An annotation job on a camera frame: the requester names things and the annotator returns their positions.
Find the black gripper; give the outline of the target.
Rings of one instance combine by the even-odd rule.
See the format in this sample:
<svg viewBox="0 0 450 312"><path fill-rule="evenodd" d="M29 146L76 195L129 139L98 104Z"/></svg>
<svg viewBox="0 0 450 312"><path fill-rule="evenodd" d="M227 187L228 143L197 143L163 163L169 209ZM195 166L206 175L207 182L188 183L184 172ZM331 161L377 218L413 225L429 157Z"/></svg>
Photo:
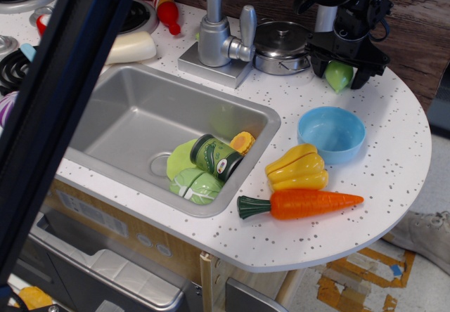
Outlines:
<svg viewBox="0 0 450 312"><path fill-rule="evenodd" d="M357 68L351 89L361 89L371 77L382 76L390 57L368 36L346 39L334 32L310 33L304 49L311 57L314 74L322 78L328 63L338 61Z"/></svg>

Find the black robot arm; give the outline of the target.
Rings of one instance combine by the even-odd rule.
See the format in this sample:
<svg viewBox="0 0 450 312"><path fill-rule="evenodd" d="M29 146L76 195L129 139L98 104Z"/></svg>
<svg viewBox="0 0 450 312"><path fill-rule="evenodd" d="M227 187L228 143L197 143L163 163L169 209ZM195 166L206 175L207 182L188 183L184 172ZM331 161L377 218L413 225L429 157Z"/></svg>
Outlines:
<svg viewBox="0 0 450 312"><path fill-rule="evenodd" d="M44 194L84 111L132 0L58 0L1 135L1 299ZM389 58L371 30L390 13L390 0L295 0L335 6L331 32L307 43L316 74L329 60L357 70L352 88L382 74Z"/></svg>

